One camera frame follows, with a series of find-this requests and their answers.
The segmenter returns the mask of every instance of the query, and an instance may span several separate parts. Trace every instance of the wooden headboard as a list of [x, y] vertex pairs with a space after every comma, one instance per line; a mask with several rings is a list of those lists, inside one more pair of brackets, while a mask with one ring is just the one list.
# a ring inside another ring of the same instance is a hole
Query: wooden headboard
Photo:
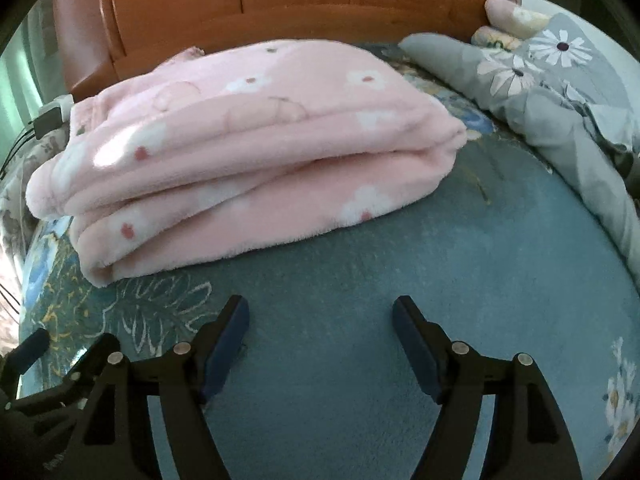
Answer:
[[54, 0], [66, 85], [76, 101], [189, 46], [216, 52], [276, 38], [468, 41], [485, 0]]

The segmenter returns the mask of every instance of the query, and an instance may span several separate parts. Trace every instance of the gray blanket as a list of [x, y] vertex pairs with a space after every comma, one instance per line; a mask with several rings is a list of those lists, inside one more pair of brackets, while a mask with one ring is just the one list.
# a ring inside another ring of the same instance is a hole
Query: gray blanket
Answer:
[[512, 54], [437, 34], [409, 36], [400, 47], [506, 121], [558, 170], [609, 233], [640, 288], [640, 222], [626, 189], [636, 180], [638, 124], [622, 81], [580, 27], [556, 14]]

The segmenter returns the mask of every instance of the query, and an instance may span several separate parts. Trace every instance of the bolt head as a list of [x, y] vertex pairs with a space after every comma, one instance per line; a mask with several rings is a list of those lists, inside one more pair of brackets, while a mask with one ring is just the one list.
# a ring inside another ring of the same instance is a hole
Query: bolt head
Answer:
[[191, 345], [186, 341], [181, 341], [174, 346], [174, 353], [178, 355], [185, 355], [191, 351]]
[[469, 346], [462, 341], [455, 341], [451, 345], [451, 349], [458, 355], [465, 355], [469, 353]]
[[123, 358], [124, 355], [122, 354], [122, 352], [112, 352], [109, 354], [109, 357], [107, 357], [107, 362], [110, 365], [119, 365], [122, 362]]
[[518, 354], [518, 361], [523, 366], [531, 366], [533, 364], [533, 358], [529, 354]]

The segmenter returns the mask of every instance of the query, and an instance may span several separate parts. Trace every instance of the pink fleece blanket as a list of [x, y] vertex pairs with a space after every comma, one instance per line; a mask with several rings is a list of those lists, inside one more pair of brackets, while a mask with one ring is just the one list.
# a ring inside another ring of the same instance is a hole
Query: pink fleece blanket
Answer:
[[301, 240], [433, 192], [463, 123], [361, 49], [197, 49], [78, 103], [31, 178], [38, 218], [74, 216], [96, 286]]

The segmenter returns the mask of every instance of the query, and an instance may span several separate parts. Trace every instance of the bedding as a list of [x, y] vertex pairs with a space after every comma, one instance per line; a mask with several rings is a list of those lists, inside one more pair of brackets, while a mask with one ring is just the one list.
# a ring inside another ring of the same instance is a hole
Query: bedding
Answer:
[[[321, 237], [95, 288], [69, 218], [43, 222], [28, 255], [21, 338], [51, 350], [24, 394], [57, 384], [104, 331], [131, 358], [161, 354], [248, 298], [252, 325], [206, 419], [237, 480], [410, 478], [438, 408], [391, 327], [410, 294], [427, 319], [485, 355], [533, 355], [558, 400], [585, 479], [638, 420], [640, 300], [616, 248], [580, 199], [510, 129], [411, 63], [363, 45], [441, 101], [473, 137], [427, 198]], [[154, 429], [159, 407], [151, 407]], [[478, 478], [492, 405], [465, 479]], [[157, 432], [164, 478], [175, 479]]]
[[38, 224], [25, 203], [27, 183], [37, 168], [64, 150], [68, 135], [67, 124], [26, 142], [0, 182], [0, 247], [17, 284], [22, 282], [22, 266]]
[[639, 173], [631, 171], [638, 169], [638, 122], [620, 77], [580, 27], [556, 14], [513, 52], [439, 34], [414, 34], [400, 47], [505, 120], [558, 170], [609, 233], [640, 290], [640, 220], [628, 194], [638, 188]]
[[466, 143], [437, 99], [321, 40], [172, 59], [78, 103], [70, 127], [26, 201], [74, 216], [96, 286], [387, 214], [433, 192]]

